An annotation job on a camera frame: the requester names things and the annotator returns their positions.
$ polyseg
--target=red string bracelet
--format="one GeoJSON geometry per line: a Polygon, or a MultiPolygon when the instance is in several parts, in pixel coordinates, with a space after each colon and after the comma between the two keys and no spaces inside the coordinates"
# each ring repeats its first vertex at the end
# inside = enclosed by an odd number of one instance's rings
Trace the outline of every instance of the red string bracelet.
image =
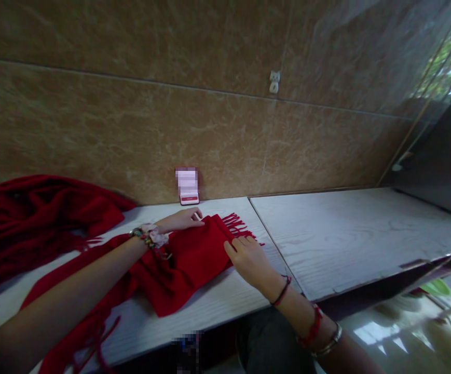
{"type": "Polygon", "coordinates": [[[298,342],[306,348],[310,345],[310,343],[317,337],[319,334],[320,329],[320,323],[322,321],[322,312],[317,304],[314,304],[313,307],[315,308],[315,322],[313,322],[312,327],[310,328],[310,332],[308,335],[304,338],[299,338],[298,342]]]}
{"type": "Polygon", "coordinates": [[[287,291],[287,289],[289,287],[289,284],[291,283],[291,277],[289,275],[283,275],[283,277],[286,278],[286,285],[282,289],[282,292],[279,295],[279,297],[277,298],[277,300],[274,301],[273,303],[270,303],[270,305],[279,306],[279,304],[281,303],[282,299],[284,299],[284,296],[286,295],[286,291],[287,291]]]}

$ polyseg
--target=wall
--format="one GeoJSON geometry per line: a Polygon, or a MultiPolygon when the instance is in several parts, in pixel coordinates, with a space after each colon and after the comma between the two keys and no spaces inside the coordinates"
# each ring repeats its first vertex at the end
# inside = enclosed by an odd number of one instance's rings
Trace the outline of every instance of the wall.
{"type": "Polygon", "coordinates": [[[0,1],[0,182],[143,204],[375,184],[451,26],[448,0],[0,1]],[[278,95],[270,70],[281,70],[278,95]]]}

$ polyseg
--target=person's lap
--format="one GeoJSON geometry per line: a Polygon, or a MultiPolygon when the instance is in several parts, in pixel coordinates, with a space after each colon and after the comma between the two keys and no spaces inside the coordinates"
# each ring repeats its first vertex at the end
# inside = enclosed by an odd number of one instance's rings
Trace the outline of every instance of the person's lap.
{"type": "Polygon", "coordinates": [[[275,308],[248,316],[236,341],[247,374],[316,373],[310,353],[296,341],[293,328],[275,308]]]}

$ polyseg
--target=smartphone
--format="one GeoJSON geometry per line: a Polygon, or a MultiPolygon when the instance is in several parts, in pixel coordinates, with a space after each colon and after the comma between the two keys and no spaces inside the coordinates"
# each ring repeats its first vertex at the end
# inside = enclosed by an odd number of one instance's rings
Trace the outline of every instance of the smartphone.
{"type": "Polygon", "coordinates": [[[176,167],[175,179],[181,205],[199,204],[198,168],[176,167]]]}

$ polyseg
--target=wood grain surface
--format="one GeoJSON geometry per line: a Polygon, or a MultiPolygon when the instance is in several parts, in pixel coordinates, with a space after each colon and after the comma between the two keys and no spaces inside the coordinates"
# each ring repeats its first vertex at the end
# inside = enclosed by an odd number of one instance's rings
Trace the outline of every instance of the wood grain surface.
{"type": "Polygon", "coordinates": [[[251,203],[311,300],[451,253],[451,215],[392,189],[258,197],[251,203]]]}
{"type": "MultiPolygon", "coordinates": [[[[198,207],[204,216],[218,214],[225,217],[237,213],[258,241],[265,243],[263,249],[272,265],[282,274],[291,274],[246,197],[204,201],[198,207]]],[[[155,222],[181,209],[183,207],[179,204],[135,208],[125,213],[125,221],[102,236],[101,244],[142,223],[155,222]]],[[[77,252],[68,253],[0,287],[0,325],[17,313],[37,280],[77,255],[77,252]]],[[[295,281],[292,285],[300,290],[295,281]]],[[[121,316],[121,321],[103,343],[102,352],[109,364],[118,364],[185,334],[209,329],[267,305],[267,300],[248,285],[234,268],[202,287],[178,312],[164,318],[158,318],[147,300],[138,294],[113,308],[106,321],[106,330],[110,329],[116,317],[121,316]]],[[[85,354],[86,351],[78,352],[77,360],[81,361],[85,354]]],[[[84,372],[97,368],[97,361],[93,358],[84,372]]]]}

